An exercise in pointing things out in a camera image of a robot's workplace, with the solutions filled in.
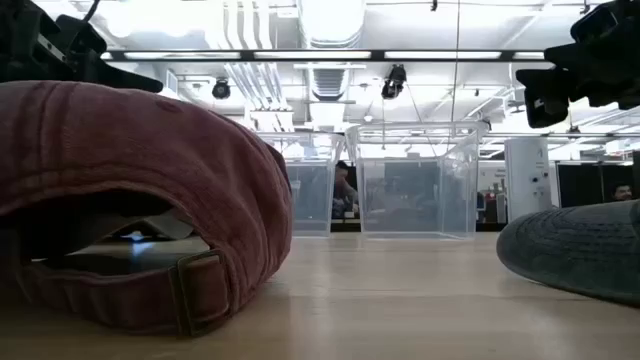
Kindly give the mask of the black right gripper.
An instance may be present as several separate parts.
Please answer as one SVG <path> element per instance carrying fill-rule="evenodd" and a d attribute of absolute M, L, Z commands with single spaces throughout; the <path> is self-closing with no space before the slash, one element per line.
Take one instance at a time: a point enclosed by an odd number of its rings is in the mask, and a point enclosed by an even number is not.
<path fill-rule="evenodd" d="M 564 121 L 570 100 L 587 98 L 591 107 L 617 103 L 620 110 L 640 106 L 640 28 L 615 28 L 598 39 L 551 47 L 544 58 L 556 67 L 515 73 L 531 128 Z"/>

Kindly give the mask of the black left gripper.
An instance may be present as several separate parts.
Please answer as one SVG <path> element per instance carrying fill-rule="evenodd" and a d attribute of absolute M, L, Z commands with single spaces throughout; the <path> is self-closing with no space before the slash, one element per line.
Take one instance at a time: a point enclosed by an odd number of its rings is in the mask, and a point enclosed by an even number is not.
<path fill-rule="evenodd" d="M 93 0 L 81 20 L 90 23 L 100 0 Z M 153 78 L 105 64 L 101 55 L 64 53 L 52 42 L 60 32 L 32 0 L 0 0 L 0 83 L 22 80 L 92 82 L 159 93 L 163 84 Z"/>

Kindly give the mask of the red corduroy baseball cap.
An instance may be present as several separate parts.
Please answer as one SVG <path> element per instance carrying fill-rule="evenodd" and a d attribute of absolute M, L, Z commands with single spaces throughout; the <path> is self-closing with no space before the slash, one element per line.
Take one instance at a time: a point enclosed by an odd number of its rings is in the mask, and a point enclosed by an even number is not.
<path fill-rule="evenodd" d="M 89 252 L 162 215 L 205 249 L 147 262 Z M 292 224 L 282 155 L 222 115 L 133 89 L 0 84 L 0 299 L 197 336 L 280 268 Z"/>

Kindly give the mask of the dark grey-green cap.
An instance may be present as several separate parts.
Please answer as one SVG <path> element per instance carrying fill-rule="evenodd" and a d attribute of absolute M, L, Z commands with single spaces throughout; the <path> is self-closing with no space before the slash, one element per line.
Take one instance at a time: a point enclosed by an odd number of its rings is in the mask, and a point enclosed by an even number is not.
<path fill-rule="evenodd" d="M 640 308 L 640 200 L 522 216 L 500 232 L 496 252 L 526 279 Z"/>

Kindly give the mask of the dark office partition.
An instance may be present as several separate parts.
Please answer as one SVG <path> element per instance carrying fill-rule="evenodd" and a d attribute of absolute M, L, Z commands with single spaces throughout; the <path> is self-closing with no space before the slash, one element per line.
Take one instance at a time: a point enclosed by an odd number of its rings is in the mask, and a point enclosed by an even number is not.
<path fill-rule="evenodd" d="M 614 201 L 617 186 L 634 185 L 631 166 L 614 164 L 560 164 L 557 166 L 562 208 Z"/>

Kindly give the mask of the clear plastic bin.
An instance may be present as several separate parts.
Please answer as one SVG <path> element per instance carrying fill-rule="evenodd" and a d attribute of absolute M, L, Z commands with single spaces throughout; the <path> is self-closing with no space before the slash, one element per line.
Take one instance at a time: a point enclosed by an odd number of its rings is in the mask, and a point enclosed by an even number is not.
<path fill-rule="evenodd" d="M 292 189 L 296 237 L 329 237 L 335 166 L 343 135 L 320 132 L 259 133 L 283 156 Z"/>
<path fill-rule="evenodd" d="M 361 231 L 379 239 L 471 240 L 483 122 L 360 125 L 345 131 Z"/>

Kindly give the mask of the silver ceiling air duct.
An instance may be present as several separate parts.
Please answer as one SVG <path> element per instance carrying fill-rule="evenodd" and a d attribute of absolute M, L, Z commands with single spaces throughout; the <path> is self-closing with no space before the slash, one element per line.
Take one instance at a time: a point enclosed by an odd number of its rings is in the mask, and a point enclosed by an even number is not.
<path fill-rule="evenodd" d="M 353 49 L 360 43 L 365 0 L 296 0 L 305 47 Z"/>

